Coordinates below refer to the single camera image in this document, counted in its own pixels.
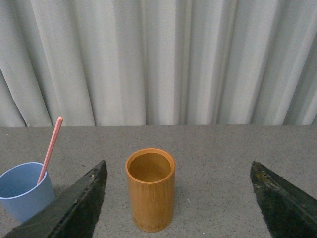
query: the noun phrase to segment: gray countertop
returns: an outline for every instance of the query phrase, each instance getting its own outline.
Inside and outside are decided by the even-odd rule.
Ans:
[[[21,163],[43,162],[52,127],[0,128],[0,174]],[[158,233],[139,230],[131,217],[125,161],[146,147],[176,161],[171,224]],[[317,197],[317,127],[106,126],[62,127],[48,172],[56,194],[100,160],[108,170],[94,237],[270,237],[250,180],[257,160]],[[0,237],[18,223],[0,206]]]

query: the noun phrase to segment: cylindrical container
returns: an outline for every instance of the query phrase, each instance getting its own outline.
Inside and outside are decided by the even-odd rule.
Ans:
[[[46,171],[37,184],[43,164],[29,162],[13,167],[0,176],[0,203],[23,223],[55,200]]]
[[[146,232],[158,232],[173,218],[175,161],[166,151],[146,148],[125,164],[134,223]]]

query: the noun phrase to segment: pink spoon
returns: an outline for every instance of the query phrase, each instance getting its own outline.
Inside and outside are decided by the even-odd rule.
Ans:
[[[56,122],[56,125],[54,128],[54,131],[53,131],[53,135],[52,135],[52,138],[51,138],[51,141],[49,144],[49,148],[48,148],[48,151],[46,153],[43,167],[42,167],[42,170],[40,173],[38,184],[42,181],[44,174],[45,174],[45,171],[46,171],[46,168],[48,167],[48,164],[49,164],[49,161],[50,161],[50,158],[52,155],[52,151],[53,151],[53,148],[54,148],[54,145],[55,145],[58,133],[59,133],[59,129],[60,129],[62,123],[63,123],[63,118],[62,117],[57,118],[57,122]]]

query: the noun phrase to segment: cup rim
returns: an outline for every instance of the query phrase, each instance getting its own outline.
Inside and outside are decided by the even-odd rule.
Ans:
[[[39,162],[27,162],[27,163],[23,163],[23,164],[14,166],[14,167],[12,167],[11,169],[8,169],[7,171],[5,171],[2,175],[0,175],[0,180],[1,180],[1,178],[2,178],[5,174],[9,173],[11,170],[14,170],[14,169],[16,169],[17,167],[20,167],[20,166],[23,166],[23,165],[26,165],[26,164],[38,164],[38,165],[42,165],[42,166],[43,166],[43,164],[42,164],[42,163],[39,163]],[[45,174],[44,174],[44,176],[43,176],[43,179],[40,181],[40,183],[37,184],[37,185],[36,185],[35,187],[33,187],[32,189],[28,190],[27,192],[25,192],[25,193],[23,193],[23,194],[20,194],[20,195],[18,195],[18,196],[14,196],[14,197],[1,197],[1,196],[0,196],[0,200],[16,199],[16,198],[22,197],[22,196],[24,196],[24,195],[26,195],[26,194],[32,192],[33,190],[35,190],[38,186],[40,186],[40,185],[42,184],[42,182],[43,182],[44,179],[46,178],[47,173],[48,173],[48,172],[45,171]]]
[[[136,179],[135,177],[133,177],[130,174],[128,168],[129,168],[130,164],[134,161],[134,159],[136,159],[137,157],[139,157],[141,155],[148,154],[148,153],[160,154],[160,155],[164,156],[168,160],[171,170],[170,170],[170,173],[166,177],[164,177],[164,178],[162,178],[162,179],[160,179],[158,181],[146,182],[146,181],[142,181],[142,180]],[[175,173],[175,170],[176,170],[176,163],[175,163],[175,160],[174,160],[173,156],[171,154],[169,154],[167,151],[162,150],[162,149],[158,149],[158,148],[144,148],[144,149],[138,150],[138,151],[134,152],[133,154],[131,154],[129,156],[129,158],[127,159],[127,161],[125,162],[125,171],[126,171],[127,175],[132,180],[134,180],[136,182],[139,182],[139,183],[143,183],[143,184],[155,184],[155,183],[160,183],[160,182],[162,182],[164,180],[167,180]]]

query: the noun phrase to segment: blue cup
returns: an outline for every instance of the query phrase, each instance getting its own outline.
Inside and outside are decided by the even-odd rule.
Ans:
[[[37,185],[43,164],[24,163],[0,176],[0,203],[23,223],[55,200],[50,176],[46,171]]]

